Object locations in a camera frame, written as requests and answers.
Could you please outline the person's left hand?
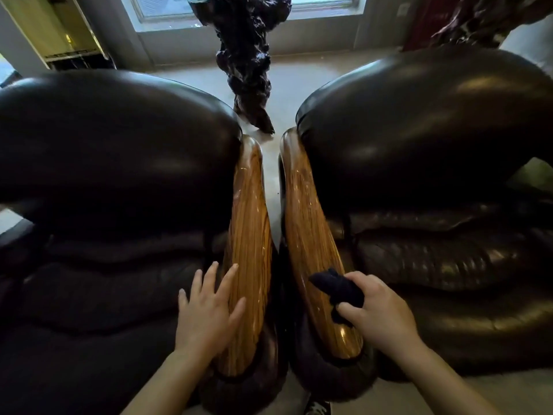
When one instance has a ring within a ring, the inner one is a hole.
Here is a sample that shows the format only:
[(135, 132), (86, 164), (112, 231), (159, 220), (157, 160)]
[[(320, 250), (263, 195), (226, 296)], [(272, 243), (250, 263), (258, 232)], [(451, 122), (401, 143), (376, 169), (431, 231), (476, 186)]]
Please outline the person's left hand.
[(205, 273), (200, 269), (195, 272), (190, 293), (186, 294), (188, 307), (178, 314), (175, 350), (201, 349), (215, 357), (228, 346), (236, 333), (236, 330), (229, 330), (227, 324), (234, 310), (229, 309), (229, 303), (238, 269), (238, 264), (232, 264), (218, 288), (215, 286), (215, 294), (208, 298), (202, 298)]

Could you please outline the person's right hand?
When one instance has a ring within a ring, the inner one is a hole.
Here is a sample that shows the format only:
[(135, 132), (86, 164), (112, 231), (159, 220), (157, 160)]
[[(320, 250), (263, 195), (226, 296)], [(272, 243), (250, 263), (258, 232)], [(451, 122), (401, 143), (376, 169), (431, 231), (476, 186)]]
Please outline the person's right hand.
[(371, 346), (391, 358), (390, 353), (401, 342), (420, 338), (410, 307), (383, 281), (361, 272), (346, 273), (345, 278), (363, 291), (367, 316), (357, 329)]

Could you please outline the dark navy cleaning cloth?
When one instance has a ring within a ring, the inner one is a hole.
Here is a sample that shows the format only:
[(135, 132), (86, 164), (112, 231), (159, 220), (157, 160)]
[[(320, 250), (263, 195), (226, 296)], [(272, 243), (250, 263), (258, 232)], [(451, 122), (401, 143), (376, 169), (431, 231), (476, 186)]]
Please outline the dark navy cleaning cloth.
[(308, 277), (308, 280), (318, 290), (329, 296), (333, 323), (353, 328), (353, 324), (338, 313), (336, 306), (340, 303), (349, 303), (353, 307), (362, 308), (364, 294), (361, 288), (333, 268), (314, 273)]

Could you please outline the person's left forearm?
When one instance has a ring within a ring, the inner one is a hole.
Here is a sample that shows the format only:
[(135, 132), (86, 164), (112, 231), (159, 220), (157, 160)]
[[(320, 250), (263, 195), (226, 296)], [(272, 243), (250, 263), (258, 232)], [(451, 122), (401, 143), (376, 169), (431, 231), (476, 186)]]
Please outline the person's left forearm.
[(213, 357), (201, 349), (173, 351), (121, 415), (182, 415)]

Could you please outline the person's right forearm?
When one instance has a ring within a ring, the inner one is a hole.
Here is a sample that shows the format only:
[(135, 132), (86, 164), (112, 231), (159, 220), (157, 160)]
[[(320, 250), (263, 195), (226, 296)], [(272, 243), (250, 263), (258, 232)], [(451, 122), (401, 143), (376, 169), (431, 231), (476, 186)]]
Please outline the person's right forearm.
[(390, 356), (434, 415), (501, 415), (420, 338), (401, 342)]

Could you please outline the person's patterned shoe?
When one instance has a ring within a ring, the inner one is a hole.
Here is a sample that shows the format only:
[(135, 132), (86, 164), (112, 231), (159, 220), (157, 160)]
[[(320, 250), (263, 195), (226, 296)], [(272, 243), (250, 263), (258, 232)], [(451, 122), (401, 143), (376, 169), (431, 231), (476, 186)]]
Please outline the person's patterned shoe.
[(302, 415), (332, 415), (332, 404), (331, 402), (310, 396)]

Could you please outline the dark gnarled wood root stand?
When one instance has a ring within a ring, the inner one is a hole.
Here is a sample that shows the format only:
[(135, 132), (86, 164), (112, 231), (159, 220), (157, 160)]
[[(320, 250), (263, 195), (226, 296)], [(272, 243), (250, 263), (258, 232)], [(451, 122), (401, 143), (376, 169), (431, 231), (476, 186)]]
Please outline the dark gnarled wood root stand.
[(272, 30), (257, 29), (245, 22), (213, 28), (221, 43), (216, 62), (234, 93), (234, 111), (261, 132), (274, 134), (266, 112), (272, 89), (267, 76), (271, 55), (266, 35)]

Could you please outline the yellow shelf cabinet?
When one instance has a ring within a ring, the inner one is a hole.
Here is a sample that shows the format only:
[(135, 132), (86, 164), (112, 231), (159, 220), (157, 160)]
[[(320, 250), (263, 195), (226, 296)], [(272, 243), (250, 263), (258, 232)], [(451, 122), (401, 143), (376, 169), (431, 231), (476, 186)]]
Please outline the yellow shelf cabinet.
[(77, 0), (0, 0), (0, 6), (48, 68), (117, 68)]

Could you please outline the dark carved root sculpture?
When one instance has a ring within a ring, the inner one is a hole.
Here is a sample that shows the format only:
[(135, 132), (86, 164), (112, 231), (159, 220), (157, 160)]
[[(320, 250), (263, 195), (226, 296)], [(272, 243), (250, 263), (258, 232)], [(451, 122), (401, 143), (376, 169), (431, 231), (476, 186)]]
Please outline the dark carved root sculpture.
[(553, 13), (553, 0), (424, 0), (402, 52), (444, 45), (498, 48), (520, 25)]

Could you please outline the window with white frame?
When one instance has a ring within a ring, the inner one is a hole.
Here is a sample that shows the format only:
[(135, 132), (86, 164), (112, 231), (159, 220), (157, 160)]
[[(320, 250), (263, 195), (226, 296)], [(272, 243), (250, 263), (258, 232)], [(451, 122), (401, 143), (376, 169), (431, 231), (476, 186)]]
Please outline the window with white frame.
[(362, 15), (367, 0), (118, 0), (138, 33)]

